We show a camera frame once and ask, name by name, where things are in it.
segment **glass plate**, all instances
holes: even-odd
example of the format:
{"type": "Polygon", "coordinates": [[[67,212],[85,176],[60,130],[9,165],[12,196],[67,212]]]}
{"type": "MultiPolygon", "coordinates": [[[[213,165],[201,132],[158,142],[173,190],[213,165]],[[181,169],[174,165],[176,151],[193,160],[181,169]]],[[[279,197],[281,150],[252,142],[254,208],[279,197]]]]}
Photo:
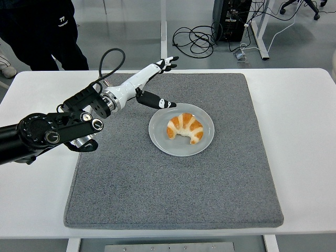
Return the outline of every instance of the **glass plate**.
{"type": "Polygon", "coordinates": [[[214,138],[215,127],[210,116],[197,106],[177,103],[175,108],[158,110],[149,122],[149,136],[161,151],[172,156],[191,156],[200,153],[209,146],[214,138]],[[182,113],[193,114],[203,125],[203,137],[197,144],[190,144],[190,138],[177,135],[175,139],[167,136],[168,122],[182,113]]]}

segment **white robotic arm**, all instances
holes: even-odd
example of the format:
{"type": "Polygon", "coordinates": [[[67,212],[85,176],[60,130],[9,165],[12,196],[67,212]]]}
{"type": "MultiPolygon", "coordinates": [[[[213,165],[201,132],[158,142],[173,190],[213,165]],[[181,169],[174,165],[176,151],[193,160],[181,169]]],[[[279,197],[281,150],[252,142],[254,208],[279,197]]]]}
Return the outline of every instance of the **white robotic arm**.
{"type": "Polygon", "coordinates": [[[158,109],[169,108],[172,106],[171,102],[164,101],[161,98],[156,101],[153,94],[151,94],[151,96],[149,97],[147,96],[148,93],[146,93],[146,97],[144,97],[145,93],[141,92],[141,90],[144,88],[145,84],[156,74],[161,74],[164,71],[170,71],[172,68],[176,67],[176,65],[171,64],[171,62],[177,59],[178,57],[170,57],[162,59],[155,64],[150,64],[135,75],[133,75],[131,78],[123,82],[120,86],[105,88],[102,91],[101,96],[106,101],[112,112],[117,112],[123,109],[129,99],[132,99],[134,97],[137,97],[138,99],[140,98],[140,96],[142,96],[142,98],[140,98],[140,101],[138,99],[139,103],[150,106],[149,104],[146,104],[145,101],[141,102],[141,100],[145,100],[146,98],[148,98],[150,99],[150,103],[157,103],[157,105],[159,106],[158,109]]]}
{"type": "Polygon", "coordinates": [[[104,77],[101,77],[59,105],[57,113],[30,114],[18,124],[1,127],[0,165],[12,161],[31,164],[36,157],[60,144],[72,151],[95,151],[98,143],[93,136],[103,130],[104,126],[101,120],[94,119],[84,111],[87,106],[91,106],[102,118],[121,110],[127,100],[134,97],[139,103],[151,108],[176,107],[176,103],[142,89],[156,74],[176,67],[171,62],[177,59],[178,57],[170,57],[150,64],[117,87],[103,89],[99,81],[104,77]],[[96,84],[101,87],[99,92],[94,88],[96,84]]]}

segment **floor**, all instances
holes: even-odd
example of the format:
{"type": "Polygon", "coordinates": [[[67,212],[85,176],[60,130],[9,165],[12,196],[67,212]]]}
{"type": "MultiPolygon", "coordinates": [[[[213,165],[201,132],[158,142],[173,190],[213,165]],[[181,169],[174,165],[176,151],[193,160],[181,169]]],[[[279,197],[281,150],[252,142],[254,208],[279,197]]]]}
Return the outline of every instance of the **floor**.
{"type": "MultiPolygon", "coordinates": [[[[106,0],[107,14],[104,12],[103,1],[72,0],[75,6],[79,38],[78,45],[88,58],[91,70],[98,70],[101,56],[110,48],[121,48],[125,51],[126,60],[121,69],[140,70],[146,65],[160,59],[161,34],[161,2],[155,0],[131,1],[106,0]]],[[[332,55],[336,49],[336,1],[329,1],[320,11],[318,21],[313,20],[313,11],[302,5],[295,17],[295,23],[278,34],[269,49],[269,60],[262,60],[253,36],[245,34],[242,43],[250,45],[244,49],[245,60],[237,61],[230,51],[227,42],[214,45],[211,56],[195,59],[183,55],[172,45],[174,32],[180,27],[194,28],[196,26],[210,26],[214,0],[184,0],[166,1],[167,20],[167,55],[179,56],[177,69],[235,69],[235,68],[323,68],[332,71],[332,55]]],[[[278,12],[281,1],[276,1],[272,11],[278,12]]],[[[296,10],[296,5],[286,8],[286,13],[276,17],[290,18],[296,10]]],[[[274,35],[293,24],[294,19],[281,21],[269,18],[263,36],[268,49],[274,35]]],[[[211,33],[210,28],[201,28],[205,33],[211,33]]],[[[177,36],[178,44],[187,43],[187,36],[177,36]]],[[[1,49],[18,72],[29,71],[30,68],[16,59],[9,45],[0,40],[1,49]]],[[[230,43],[231,49],[240,43],[230,43]]],[[[114,69],[120,62],[118,53],[109,54],[103,69],[114,69]]],[[[0,81],[11,85],[13,79],[6,79],[0,75],[0,81]]],[[[0,101],[6,89],[0,88],[0,101]]],[[[247,251],[265,251],[260,245],[260,237],[235,238],[237,243],[247,246],[247,251]]],[[[290,251],[335,251],[336,234],[319,235],[279,235],[277,236],[280,252],[290,251]]],[[[84,239],[80,251],[103,251],[105,244],[115,243],[108,239],[84,239]]],[[[0,240],[0,251],[66,251],[67,240],[0,240]]]]}

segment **croissant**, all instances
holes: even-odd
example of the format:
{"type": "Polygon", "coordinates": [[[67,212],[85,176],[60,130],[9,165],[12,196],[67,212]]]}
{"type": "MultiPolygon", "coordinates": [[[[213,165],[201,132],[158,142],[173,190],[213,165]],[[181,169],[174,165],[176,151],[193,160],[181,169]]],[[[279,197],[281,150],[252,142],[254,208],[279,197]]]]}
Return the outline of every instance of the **croissant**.
{"type": "Polygon", "coordinates": [[[190,137],[190,144],[195,144],[203,136],[203,126],[192,114],[182,113],[178,117],[173,117],[167,125],[169,139],[174,139],[177,134],[190,137]]]}

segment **white table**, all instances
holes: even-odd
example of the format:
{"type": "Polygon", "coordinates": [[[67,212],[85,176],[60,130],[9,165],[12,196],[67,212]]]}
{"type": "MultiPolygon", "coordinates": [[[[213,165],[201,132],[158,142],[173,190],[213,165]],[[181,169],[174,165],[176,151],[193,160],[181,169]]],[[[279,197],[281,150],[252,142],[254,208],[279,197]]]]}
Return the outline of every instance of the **white table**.
{"type": "MultiPolygon", "coordinates": [[[[67,228],[63,214],[78,154],[61,145],[38,157],[32,165],[0,166],[0,238],[173,238],[336,232],[336,85],[328,72],[171,71],[200,72],[245,75],[285,218],[282,226],[224,230],[67,228]]],[[[19,73],[0,104],[0,127],[17,124],[30,113],[55,112],[59,104],[97,77],[97,71],[19,73]]]]}

